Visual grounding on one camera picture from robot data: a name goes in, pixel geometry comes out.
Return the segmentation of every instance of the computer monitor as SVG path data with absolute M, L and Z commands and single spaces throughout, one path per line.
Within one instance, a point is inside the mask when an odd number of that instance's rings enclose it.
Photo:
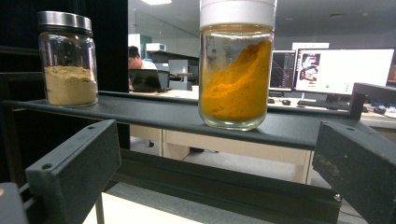
M 189 73 L 188 60 L 168 60 L 169 73 L 172 75 L 181 75 Z
M 295 91 L 350 96 L 355 82 L 386 86 L 394 49 L 298 49 Z
M 156 69 L 129 69 L 128 76 L 133 91 L 155 92 L 162 89 Z
M 291 91 L 295 56 L 295 50 L 273 50 L 270 91 Z

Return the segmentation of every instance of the silver metal lid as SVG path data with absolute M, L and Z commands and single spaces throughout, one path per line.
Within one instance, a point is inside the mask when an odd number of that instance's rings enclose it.
M 38 25 L 69 26 L 91 31 L 91 20 L 72 13 L 57 11 L 37 12 Z

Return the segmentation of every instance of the glass jar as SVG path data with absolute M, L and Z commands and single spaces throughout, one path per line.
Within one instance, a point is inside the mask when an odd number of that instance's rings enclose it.
M 45 93 L 50 105 L 93 105 L 98 101 L 91 20 L 76 14 L 37 13 Z
M 201 0 L 199 114 L 247 131 L 267 112 L 276 0 Z

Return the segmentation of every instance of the beige powder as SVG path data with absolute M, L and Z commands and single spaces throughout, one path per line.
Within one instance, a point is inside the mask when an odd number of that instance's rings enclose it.
M 45 76 L 51 105 L 89 105 L 96 102 L 97 85 L 89 69 L 49 66 L 45 68 Z

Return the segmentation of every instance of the yellow powder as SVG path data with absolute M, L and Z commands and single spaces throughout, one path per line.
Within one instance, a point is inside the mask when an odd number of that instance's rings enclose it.
M 48 101 L 52 105 L 89 105 L 96 102 L 97 85 L 91 71 L 75 66 L 45 67 Z
M 265 112 L 271 47 L 270 41 L 249 45 L 227 68 L 213 75 L 201 100 L 208 116 L 244 121 Z

